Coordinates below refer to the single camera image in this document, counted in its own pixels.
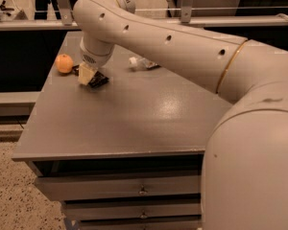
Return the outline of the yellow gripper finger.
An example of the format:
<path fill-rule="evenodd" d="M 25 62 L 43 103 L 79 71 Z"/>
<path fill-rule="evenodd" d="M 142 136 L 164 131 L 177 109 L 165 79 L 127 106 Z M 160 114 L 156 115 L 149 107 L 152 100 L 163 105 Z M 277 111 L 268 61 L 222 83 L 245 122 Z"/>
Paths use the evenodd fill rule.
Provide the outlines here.
<path fill-rule="evenodd" d="M 82 62 L 79 65 L 78 82 L 82 85 L 88 85 L 97 73 L 97 71 L 98 69 L 96 67 L 92 67 L 89 64 Z"/>

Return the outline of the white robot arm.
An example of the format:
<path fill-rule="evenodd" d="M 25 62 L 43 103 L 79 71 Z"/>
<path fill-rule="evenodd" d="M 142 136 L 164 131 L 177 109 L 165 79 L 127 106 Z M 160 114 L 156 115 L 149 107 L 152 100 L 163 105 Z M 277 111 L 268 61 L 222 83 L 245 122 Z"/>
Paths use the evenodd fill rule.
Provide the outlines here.
<path fill-rule="evenodd" d="M 288 52 L 135 15 L 133 0 L 78 0 L 83 58 L 120 45 L 232 104 L 205 147 L 203 230 L 288 230 Z"/>

